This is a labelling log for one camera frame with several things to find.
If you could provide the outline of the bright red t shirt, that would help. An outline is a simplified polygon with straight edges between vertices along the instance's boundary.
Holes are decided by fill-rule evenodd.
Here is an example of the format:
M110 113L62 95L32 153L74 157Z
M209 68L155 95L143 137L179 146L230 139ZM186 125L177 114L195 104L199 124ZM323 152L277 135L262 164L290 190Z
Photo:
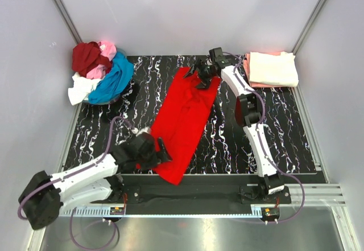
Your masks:
M197 89L200 79L196 74L185 78L188 70L181 67L175 74L151 126L151 135L162 138L172 158L154 171L174 185L181 182L197 149L220 85L216 76L208 89Z

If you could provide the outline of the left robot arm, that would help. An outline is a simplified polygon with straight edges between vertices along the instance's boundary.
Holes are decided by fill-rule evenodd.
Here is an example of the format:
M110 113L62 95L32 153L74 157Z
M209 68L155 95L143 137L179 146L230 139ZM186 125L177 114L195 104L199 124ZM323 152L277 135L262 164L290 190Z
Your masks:
M53 175L36 173L18 199L18 217L27 220L34 230L44 228L58 217L65 199L82 187L136 165L145 170L171 160L163 139L143 132L71 170Z

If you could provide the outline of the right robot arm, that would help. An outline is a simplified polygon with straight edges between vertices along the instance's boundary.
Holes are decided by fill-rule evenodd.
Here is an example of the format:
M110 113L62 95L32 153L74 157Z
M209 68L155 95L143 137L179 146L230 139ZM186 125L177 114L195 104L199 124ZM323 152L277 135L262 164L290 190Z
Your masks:
M235 66L226 59L216 63L197 59L184 77L197 73L200 83L197 89L207 89L214 77L219 77L232 90L236 97L235 121L245 132L253 150L259 177L256 197L268 200L284 190L284 182L273 162L264 134L263 120L265 106L261 96L244 80Z

